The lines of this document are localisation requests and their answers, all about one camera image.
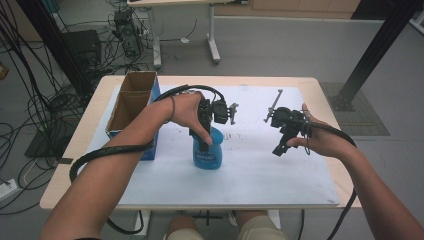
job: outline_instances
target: table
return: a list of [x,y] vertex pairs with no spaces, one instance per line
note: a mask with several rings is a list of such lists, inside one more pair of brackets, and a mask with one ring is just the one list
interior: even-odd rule
[[[106,76],[100,81],[95,94],[88,105],[84,116],[78,128],[72,137],[68,148],[64,153],[64,158],[78,159],[87,151],[87,147],[92,141],[93,135],[101,119],[111,95],[124,79],[124,76]],[[203,84],[209,86],[278,86],[278,87],[295,87],[298,88],[302,97],[311,112],[319,119],[338,126],[336,119],[326,101],[326,98],[317,82],[313,78],[284,78],[284,77],[228,77],[228,76],[159,76],[160,85],[182,85],[182,84]],[[352,182],[340,161],[326,158],[325,159],[331,177],[334,181],[340,204],[336,207],[344,207],[350,197],[352,191]],[[41,201],[40,206],[45,209],[52,209],[59,199],[63,196],[70,186],[68,177],[71,165],[60,164],[47,187]],[[208,206],[185,206],[182,208],[193,209],[228,209],[234,207],[232,205],[208,205]],[[252,208],[278,208],[278,205],[252,206]],[[360,207],[358,200],[355,201],[353,207]],[[117,209],[139,210],[139,209],[164,209],[161,207],[146,207],[136,204],[118,205]]]
[[209,48],[212,53],[212,59],[219,63],[221,57],[219,56],[218,48],[214,38],[214,15],[215,15],[215,3],[226,3],[232,0],[136,0],[128,1],[127,4],[133,8],[144,8],[147,11],[150,23],[150,31],[153,37],[153,64],[159,69],[162,66],[161,52],[160,52],[160,41],[155,30],[155,18],[153,14],[154,6],[169,6],[169,5],[181,5],[181,4],[209,4],[209,33],[207,39]]

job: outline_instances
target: leg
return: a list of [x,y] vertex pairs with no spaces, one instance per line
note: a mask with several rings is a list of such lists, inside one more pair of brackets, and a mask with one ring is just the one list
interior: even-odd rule
[[240,228],[238,240],[287,240],[285,234],[274,225],[267,211],[237,211],[236,220]]
[[196,224],[190,217],[177,216],[171,220],[167,240],[203,240]]

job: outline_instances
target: table leg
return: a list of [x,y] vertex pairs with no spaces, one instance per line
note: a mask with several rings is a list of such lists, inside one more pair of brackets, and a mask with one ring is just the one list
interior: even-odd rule
[[147,7],[145,9],[147,11],[147,16],[149,17],[150,32],[152,33],[153,38],[153,65],[155,68],[159,69],[162,66],[162,59],[160,56],[160,41],[159,37],[156,35],[155,18],[151,7]]
[[423,22],[424,22],[424,11],[421,12],[421,14],[417,17],[417,19],[409,20],[409,23],[411,23],[412,26],[414,26],[422,34],[424,34],[424,27],[421,25]]
[[221,61],[219,56],[218,48],[216,47],[215,38],[214,38],[214,16],[215,16],[215,6],[214,4],[209,4],[209,33],[206,34],[208,38],[209,47],[211,49],[212,58],[216,63]]

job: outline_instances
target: hand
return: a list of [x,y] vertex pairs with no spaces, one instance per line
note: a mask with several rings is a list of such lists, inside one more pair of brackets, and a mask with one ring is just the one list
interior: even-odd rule
[[173,98],[175,101],[175,108],[170,120],[180,126],[192,129],[207,144],[212,144],[211,136],[203,128],[197,118],[197,107],[199,106],[200,100],[204,98],[203,94],[197,91],[195,93],[179,94],[173,96]]
[[[302,105],[302,110],[304,112],[309,111],[306,104]],[[312,115],[309,119],[312,122],[328,125]],[[312,128],[312,137],[308,141],[305,138],[292,138],[287,142],[287,146],[309,147],[320,155],[335,157],[340,160],[345,159],[351,151],[357,151],[352,144],[343,138],[318,128]]]

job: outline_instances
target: open box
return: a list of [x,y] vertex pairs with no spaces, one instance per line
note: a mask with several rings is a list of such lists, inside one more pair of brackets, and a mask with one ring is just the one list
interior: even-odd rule
[[[113,107],[112,114],[106,126],[109,138],[116,136],[138,114],[160,95],[156,72],[129,72],[122,82]],[[154,160],[159,132],[154,137],[154,147],[145,151],[140,160]]]

